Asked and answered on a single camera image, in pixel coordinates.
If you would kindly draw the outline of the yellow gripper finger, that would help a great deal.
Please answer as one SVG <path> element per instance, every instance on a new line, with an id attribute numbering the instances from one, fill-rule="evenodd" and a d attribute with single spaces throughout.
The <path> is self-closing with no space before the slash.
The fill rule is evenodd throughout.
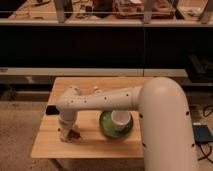
<path id="1" fill-rule="evenodd" d="M 79 127 L 78 127 L 78 125 L 77 124 L 74 124 L 73 126 L 72 126 L 72 129 L 71 129 L 72 131 L 74 131 L 74 132 L 80 132 L 79 131 Z"/>
<path id="2" fill-rule="evenodd" d="M 68 130 L 60 129 L 60 140 L 63 142 L 68 141 Z"/>

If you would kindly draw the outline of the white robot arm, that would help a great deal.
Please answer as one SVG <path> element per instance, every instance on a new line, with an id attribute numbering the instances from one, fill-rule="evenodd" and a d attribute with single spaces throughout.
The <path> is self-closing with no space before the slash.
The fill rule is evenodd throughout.
<path id="1" fill-rule="evenodd" d="M 137 111 L 142 115 L 145 171 L 199 171 L 188 101 L 170 78 L 90 95 L 71 86 L 59 96 L 56 108 L 59 122 L 68 127 L 82 110 Z"/>

